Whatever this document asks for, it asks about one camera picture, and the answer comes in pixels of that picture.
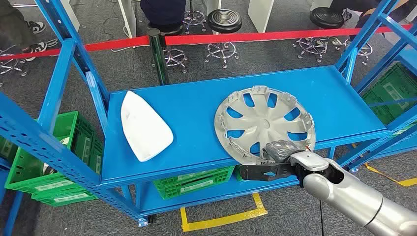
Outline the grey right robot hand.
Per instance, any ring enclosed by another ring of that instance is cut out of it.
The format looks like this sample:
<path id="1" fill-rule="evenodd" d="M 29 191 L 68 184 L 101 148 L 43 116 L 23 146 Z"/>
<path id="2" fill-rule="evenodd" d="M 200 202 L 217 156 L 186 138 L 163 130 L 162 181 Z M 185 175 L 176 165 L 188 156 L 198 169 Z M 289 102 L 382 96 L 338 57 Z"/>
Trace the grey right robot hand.
<path id="1" fill-rule="evenodd" d="M 278 163 L 286 162 L 290 155 L 305 151 L 295 143 L 287 140 L 272 141 L 266 144 L 263 148 L 263 154 L 268 160 L 273 160 Z"/>

